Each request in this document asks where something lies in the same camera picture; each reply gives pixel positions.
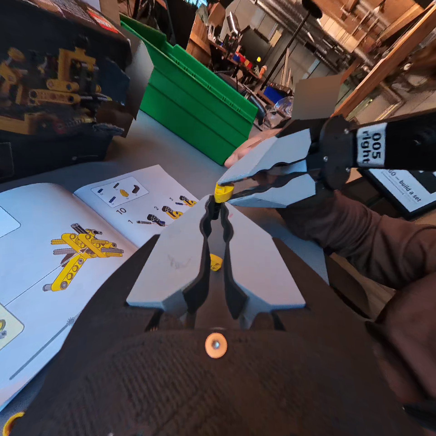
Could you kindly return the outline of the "black floor lamp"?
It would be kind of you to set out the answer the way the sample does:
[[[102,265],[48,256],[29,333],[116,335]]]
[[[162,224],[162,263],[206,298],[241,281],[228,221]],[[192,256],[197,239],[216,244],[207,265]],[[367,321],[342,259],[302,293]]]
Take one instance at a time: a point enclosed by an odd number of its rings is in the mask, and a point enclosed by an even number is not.
[[[288,41],[286,47],[284,48],[284,50],[282,51],[282,53],[278,57],[276,63],[274,64],[274,66],[272,68],[270,68],[270,72],[268,73],[267,77],[265,78],[263,84],[260,87],[261,91],[264,90],[265,87],[267,87],[269,85],[270,79],[272,76],[274,76],[275,70],[280,65],[280,62],[283,59],[283,57],[285,57],[287,59],[287,55],[286,55],[287,50],[289,49],[289,47],[292,45],[292,43],[296,39],[298,33],[303,28],[303,26],[306,23],[309,16],[313,16],[314,18],[319,19],[323,15],[323,13],[322,13],[321,9],[318,7],[318,5],[311,0],[303,0],[302,7],[306,10],[306,14],[303,16],[301,23],[298,25],[296,30],[293,32],[290,40]]]

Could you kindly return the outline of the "person's right hand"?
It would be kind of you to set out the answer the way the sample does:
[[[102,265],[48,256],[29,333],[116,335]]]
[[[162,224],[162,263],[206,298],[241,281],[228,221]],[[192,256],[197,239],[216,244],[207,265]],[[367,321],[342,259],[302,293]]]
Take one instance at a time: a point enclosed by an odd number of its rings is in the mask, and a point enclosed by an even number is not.
[[[249,151],[254,149],[257,145],[259,145],[262,141],[269,139],[270,137],[274,137],[277,133],[280,132],[281,129],[269,129],[262,132],[257,133],[255,136],[248,138],[243,144],[241,144],[225,161],[224,167],[230,168],[234,165],[238,160],[243,158]]]

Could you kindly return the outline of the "black partition panel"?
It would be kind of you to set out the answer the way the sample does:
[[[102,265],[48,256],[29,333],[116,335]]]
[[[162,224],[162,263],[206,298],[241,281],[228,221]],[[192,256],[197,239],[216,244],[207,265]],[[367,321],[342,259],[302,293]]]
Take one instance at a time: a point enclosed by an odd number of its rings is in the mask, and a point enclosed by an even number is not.
[[[166,0],[165,3],[170,23],[170,44],[186,49],[197,7],[184,0]]]

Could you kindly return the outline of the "yellow lego model assembly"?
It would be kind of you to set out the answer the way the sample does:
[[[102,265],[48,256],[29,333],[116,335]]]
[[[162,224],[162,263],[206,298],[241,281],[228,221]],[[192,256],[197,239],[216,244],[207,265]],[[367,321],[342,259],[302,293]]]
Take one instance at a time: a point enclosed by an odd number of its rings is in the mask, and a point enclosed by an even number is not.
[[[17,420],[19,420],[20,418],[24,417],[25,415],[25,410],[19,411],[17,413],[14,413],[13,415],[11,415],[5,422],[5,424],[3,425],[2,428],[2,435],[3,436],[9,436],[14,425],[16,424]]]

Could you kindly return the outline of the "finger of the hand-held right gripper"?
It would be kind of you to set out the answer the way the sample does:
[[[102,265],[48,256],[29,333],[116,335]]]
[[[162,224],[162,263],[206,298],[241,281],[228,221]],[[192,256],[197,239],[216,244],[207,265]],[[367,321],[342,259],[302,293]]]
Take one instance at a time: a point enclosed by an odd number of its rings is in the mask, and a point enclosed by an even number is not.
[[[261,172],[282,176],[307,172],[306,158],[312,144],[309,129],[280,138],[272,136],[260,142],[232,166],[217,181],[224,186],[251,178]]]
[[[259,184],[232,195],[227,203],[248,208],[287,208],[316,194],[316,182],[304,172],[278,176],[274,182]]]

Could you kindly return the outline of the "dark lego set box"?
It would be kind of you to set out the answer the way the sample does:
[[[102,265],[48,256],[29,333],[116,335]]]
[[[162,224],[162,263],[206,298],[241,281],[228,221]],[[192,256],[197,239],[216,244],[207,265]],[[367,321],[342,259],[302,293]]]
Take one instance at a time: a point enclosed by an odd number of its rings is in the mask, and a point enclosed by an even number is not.
[[[0,181],[103,161],[137,118],[153,62],[86,1],[1,1]]]

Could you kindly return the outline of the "dark grey rounded object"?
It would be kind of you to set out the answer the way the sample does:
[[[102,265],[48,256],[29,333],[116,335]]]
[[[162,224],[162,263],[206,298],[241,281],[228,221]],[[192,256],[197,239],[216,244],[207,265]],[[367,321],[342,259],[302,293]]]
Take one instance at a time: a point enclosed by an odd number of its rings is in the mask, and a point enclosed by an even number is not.
[[[259,127],[264,126],[265,116],[268,109],[264,102],[244,84],[238,84],[238,93],[256,107],[257,113],[255,119],[257,120],[257,124]]]

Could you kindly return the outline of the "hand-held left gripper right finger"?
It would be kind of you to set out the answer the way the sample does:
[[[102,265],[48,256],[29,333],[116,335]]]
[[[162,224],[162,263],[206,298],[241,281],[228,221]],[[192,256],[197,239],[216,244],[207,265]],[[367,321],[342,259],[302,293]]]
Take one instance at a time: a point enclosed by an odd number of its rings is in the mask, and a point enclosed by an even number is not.
[[[233,319],[249,329],[260,313],[306,305],[269,233],[228,203],[221,205],[225,299]]]

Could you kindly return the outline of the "lego instruction booklet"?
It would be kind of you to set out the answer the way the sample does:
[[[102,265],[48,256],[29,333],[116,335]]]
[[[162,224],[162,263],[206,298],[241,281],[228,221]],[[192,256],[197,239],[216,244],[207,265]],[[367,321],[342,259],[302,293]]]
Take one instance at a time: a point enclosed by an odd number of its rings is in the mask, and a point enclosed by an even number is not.
[[[0,403],[58,353],[98,288],[197,202],[155,165],[79,188],[2,192]]]

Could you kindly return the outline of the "wooden cabinet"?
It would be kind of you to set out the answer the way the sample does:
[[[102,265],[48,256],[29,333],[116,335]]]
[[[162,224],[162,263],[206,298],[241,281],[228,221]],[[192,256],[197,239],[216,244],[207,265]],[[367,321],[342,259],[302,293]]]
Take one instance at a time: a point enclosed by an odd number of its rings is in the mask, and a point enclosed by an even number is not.
[[[208,28],[197,14],[195,15],[186,51],[206,67],[210,66],[211,49]]]

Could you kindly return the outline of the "clear plastic bag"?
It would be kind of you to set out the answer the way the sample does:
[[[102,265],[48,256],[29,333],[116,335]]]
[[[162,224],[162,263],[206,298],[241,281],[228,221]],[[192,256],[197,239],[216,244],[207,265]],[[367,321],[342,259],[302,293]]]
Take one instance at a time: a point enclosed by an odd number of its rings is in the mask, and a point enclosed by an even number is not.
[[[293,96],[280,99],[274,106],[267,106],[263,119],[264,127],[268,129],[279,128],[291,118]]]

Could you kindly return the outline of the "green storage bin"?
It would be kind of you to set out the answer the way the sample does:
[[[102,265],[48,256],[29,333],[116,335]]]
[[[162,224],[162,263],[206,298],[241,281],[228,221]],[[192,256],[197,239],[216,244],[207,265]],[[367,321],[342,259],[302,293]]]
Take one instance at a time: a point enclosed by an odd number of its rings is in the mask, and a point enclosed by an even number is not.
[[[251,131],[257,107],[158,30],[120,15],[154,65],[140,109],[223,165]]]

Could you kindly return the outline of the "row of coloured bins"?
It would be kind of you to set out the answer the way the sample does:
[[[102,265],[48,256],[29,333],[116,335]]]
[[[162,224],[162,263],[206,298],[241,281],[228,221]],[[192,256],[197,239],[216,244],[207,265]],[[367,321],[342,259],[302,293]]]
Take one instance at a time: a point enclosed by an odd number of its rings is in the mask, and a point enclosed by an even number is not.
[[[239,64],[242,64],[243,66],[245,66],[246,68],[251,69],[251,70],[255,66],[255,64],[253,64],[252,61],[250,61],[247,57],[245,57],[244,55],[242,55],[239,52],[231,53],[229,55],[229,59],[234,61],[234,62],[237,62]]]

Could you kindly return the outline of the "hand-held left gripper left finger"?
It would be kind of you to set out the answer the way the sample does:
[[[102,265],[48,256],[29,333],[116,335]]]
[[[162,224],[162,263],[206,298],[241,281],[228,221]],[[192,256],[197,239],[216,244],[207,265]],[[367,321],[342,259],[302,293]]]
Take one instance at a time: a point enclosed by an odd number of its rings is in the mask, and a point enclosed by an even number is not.
[[[130,307],[160,310],[194,328],[209,291],[211,195],[161,232],[127,297]]]

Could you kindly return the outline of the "black framed marker sign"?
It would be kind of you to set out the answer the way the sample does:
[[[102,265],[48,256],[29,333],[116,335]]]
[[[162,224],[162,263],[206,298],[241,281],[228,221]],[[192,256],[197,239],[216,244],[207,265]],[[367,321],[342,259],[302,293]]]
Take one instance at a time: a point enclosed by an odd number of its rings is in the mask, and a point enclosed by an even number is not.
[[[435,211],[436,173],[387,169],[358,169],[362,177],[399,213],[412,220]]]

